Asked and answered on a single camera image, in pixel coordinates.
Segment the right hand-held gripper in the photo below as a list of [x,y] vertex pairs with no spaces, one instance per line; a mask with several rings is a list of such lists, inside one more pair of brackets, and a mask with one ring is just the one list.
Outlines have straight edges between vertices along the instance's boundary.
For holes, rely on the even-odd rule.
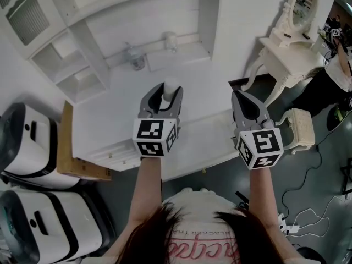
[[246,167],[253,170],[275,166],[283,154],[283,142],[265,104],[241,90],[232,92],[231,102],[234,147]]

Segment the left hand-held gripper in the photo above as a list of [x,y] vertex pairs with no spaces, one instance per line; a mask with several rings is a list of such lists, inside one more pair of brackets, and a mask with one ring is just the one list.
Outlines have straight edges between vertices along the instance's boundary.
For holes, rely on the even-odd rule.
[[160,110],[163,92],[163,82],[153,87],[141,99],[139,114],[134,120],[133,143],[142,157],[168,155],[179,136],[184,90],[178,87],[169,106]]

